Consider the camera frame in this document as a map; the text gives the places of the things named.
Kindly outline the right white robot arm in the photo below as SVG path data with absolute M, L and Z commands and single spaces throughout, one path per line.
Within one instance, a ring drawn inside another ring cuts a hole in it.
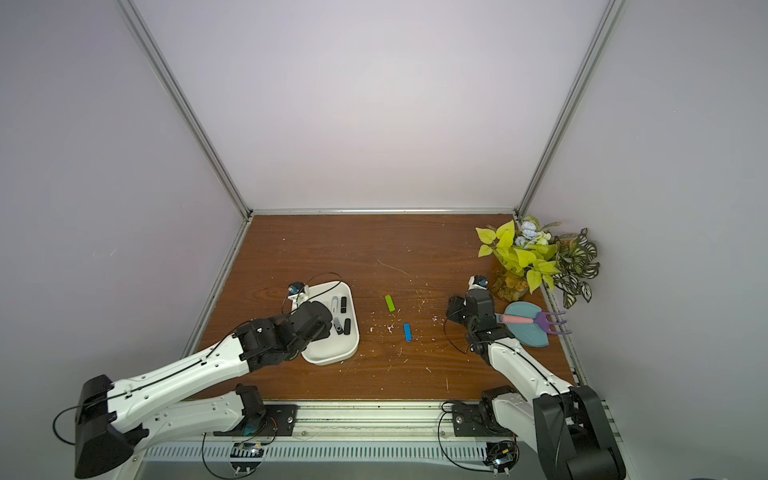
M 497 320 L 492 294 L 472 288 L 450 298 L 447 319 L 467 330 L 469 350 L 510 383 L 484 393 L 484 428 L 533 449 L 548 479 L 625 479 L 627 469 L 602 401 L 561 379 Z

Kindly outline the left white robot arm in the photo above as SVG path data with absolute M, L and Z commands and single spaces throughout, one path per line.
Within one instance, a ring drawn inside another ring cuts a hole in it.
M 239 384 L 203 400 L 193 395 L 293 360 L 331 329 L 331 311 L 308 301 L 285 315 L 246 321 L 213 346 L 157 370 L 118 381 L 89 379 L 75 408 L 75 477 L 107 473 L 177 437 L 263 432 L 271 422 L 256 387 Z

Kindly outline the white oval storage box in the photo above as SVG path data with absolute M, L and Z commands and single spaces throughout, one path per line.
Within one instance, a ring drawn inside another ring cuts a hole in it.
M 332 320 L 330 336 L 323 340 L 311 342 L 301 353 L 302 357 L 307 362 L 317 366 L 339 363 L 351 358 L 356 353 L 359 346 L 360 332 L 357 324 L 352 292 L 349 285 L 341 280 L 337 280 L 307 286 L 310 295 L 307 301 L 321 302 L 330 310 L 333 319 L 339 318 L 340 320 L 343 320 L 344 318 L 350 318 L 352 320 L 352 326 L 350 335 L 338 335 L 333 327 Z M 348 298 L 348 308 L 347 312 L 344 314 L 340 313 L 340 300 L 342 296 Z M 338 307 L 335 309 L 332 308 L 331 305 L 333 297 L 339 298 Z

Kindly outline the black grey usb drive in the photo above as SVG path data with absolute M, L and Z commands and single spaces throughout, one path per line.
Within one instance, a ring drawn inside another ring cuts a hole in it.
M 348 336 L 351 334 L 352 320 L 350 318 L 333 319 L 333 327 L 338 335 Z

